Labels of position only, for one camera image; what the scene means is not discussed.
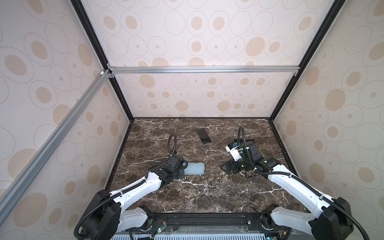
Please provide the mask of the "light blue case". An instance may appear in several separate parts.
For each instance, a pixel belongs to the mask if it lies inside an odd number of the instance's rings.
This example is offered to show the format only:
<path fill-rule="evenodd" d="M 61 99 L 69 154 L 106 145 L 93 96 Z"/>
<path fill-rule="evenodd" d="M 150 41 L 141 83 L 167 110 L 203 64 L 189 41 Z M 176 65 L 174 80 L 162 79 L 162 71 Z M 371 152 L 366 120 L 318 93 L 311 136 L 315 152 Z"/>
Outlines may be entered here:
<path fill-rule="evenodd" d="M 184 169 L 185 176 L 200 176 L 205 174 L 204 163 L 188 163 L 188 166 Z"/>

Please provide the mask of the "black phone grey edge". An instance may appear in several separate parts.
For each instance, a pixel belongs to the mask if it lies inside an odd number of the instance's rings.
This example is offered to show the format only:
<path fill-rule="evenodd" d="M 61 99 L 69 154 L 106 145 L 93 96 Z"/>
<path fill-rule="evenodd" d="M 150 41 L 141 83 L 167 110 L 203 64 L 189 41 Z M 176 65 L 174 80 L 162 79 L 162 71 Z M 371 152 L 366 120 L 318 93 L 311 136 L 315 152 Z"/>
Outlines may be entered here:
<path fill-rule="evenodd" d="M 197 134 L 203 145 L 210 144 L 212 142 L 210 136 L 208 135 L 205 128 L 201 128 L 197 130 Z"/>

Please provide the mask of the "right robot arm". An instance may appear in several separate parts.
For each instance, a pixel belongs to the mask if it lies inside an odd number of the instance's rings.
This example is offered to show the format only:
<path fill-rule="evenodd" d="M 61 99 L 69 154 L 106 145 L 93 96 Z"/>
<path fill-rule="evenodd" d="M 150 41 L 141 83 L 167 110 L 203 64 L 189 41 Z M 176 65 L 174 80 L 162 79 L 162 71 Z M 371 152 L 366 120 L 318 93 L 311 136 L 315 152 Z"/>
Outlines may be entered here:
<path fill-rule="evenodd" d="M 260 221 L 265 230 L 288 227 L 317 240 L 345 240 L 358 229 L 363 239 L 369 239 L 365 229 L 352 216 L 350 204 L 345 199 L 332 198 L 293 174 L 277 159 L 263 157 L 255 142 L 237 140 L 229 143 L 226 150 L 233 158 L 221 165 L 226 174 L 253 171 L 279 185 L 308 210 L 304 213 L 272 204 L 261 213 Z"/>

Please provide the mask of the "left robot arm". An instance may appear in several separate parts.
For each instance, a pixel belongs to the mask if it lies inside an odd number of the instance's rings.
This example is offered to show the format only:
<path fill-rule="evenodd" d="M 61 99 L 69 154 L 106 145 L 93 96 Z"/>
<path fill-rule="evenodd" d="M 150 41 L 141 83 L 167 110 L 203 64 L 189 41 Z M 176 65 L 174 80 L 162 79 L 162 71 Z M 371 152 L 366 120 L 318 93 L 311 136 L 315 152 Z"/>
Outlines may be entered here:
<path fill-rule="evenodd" d="M 154 166 L 139 180 L 110 193 L 97 192 L 75 226 L 78 240 L 110 240 L 118 233 L 131 228 L 152 225 L 152 212 L 145 207 L 129 207 L 174 180 L 185 176 L 188 162 L 172 154 L 165 162 Z"/>

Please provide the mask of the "black base frame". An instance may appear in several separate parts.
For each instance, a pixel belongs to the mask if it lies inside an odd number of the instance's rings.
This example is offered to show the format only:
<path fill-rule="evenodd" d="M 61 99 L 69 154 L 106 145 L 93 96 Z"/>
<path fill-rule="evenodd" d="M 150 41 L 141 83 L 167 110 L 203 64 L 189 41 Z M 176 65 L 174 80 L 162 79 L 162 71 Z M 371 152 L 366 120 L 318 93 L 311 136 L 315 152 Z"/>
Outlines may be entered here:
<path fill-rule="evenodd" d="M 334 207 L 322 207 L 317 217 L 311 213 L 270 205 L 261 213 L 154 214 L 144 206 L 124 212 L 118 206 L 112 206 L 84 213 L 75 227 L 74 235 L 77 239 L 109 240 L 116 233 L 129 229 L 154 234 L 162 227 L 174 230 L 244 227 L 249 231 L 276 234 L 286 227 L 312 235 L 317 240 L 339 240 L 339 217 L 334 211 Z"/>

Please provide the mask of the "horizontal aluminium rail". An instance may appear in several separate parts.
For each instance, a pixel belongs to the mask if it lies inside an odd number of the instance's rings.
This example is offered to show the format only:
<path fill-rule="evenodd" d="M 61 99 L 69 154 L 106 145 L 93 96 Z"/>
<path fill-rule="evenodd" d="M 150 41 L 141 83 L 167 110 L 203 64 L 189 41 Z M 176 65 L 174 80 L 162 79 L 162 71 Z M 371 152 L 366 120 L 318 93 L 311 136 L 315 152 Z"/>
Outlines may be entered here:
<path fill-rule="evenodd" d="M 297 73 L 299 66 L 114 67 L 113 74 Z"/>

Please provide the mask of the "left slanted aluminium rail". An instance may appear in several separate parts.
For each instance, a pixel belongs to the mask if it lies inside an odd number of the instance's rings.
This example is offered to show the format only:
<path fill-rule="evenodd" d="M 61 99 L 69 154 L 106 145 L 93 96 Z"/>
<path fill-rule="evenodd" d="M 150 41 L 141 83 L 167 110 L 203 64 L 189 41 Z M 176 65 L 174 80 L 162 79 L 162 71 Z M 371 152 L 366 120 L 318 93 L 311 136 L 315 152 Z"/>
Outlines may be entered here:
<path fill-rule="evenodd" d="M 36 152 L 31 161 L 13 181 L 10 188 L 5 192 L 5 195 L 1 198 L 1 225 L 4 224 L 12 210 L 36 179 L 42 168 L 51 158 L 54 151 L 58 148 L 64 137 L 76 123 L 101 86 L 110 77 L 111 73 L 111 70 L 105 69 L 103 70 L 103 73 L 94 80 L 87 91 L 76 102 L 74 107 L 70 109 L 59 126 L 53 131 L 47 141 Z"/>

